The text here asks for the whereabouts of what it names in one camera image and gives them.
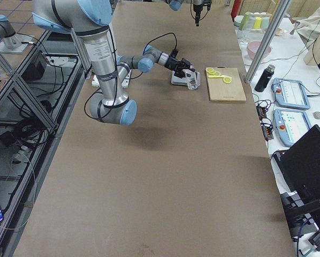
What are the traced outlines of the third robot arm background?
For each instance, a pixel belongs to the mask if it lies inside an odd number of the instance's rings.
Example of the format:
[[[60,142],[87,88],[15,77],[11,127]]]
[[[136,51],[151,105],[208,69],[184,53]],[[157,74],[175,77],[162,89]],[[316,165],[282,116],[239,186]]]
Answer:
[[[9,22],[8,18],[0,14],[0,52],[4,54],[22,54],[27,44],[22,43],[21,37]]]

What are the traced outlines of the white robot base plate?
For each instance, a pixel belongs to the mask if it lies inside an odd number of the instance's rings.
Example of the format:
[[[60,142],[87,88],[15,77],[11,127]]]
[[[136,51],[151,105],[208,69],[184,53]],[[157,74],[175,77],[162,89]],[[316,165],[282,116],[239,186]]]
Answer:
[[[132,75],[132,71],[129,71],[128,74],[124,76],[124,79],[121,82],[121,86],[122,86],[123,89],[128,88],[131,75]],[[94,75],[94,77],[93,77],[92,86],[93,87],[99,87],[100,86],[96,75]]]

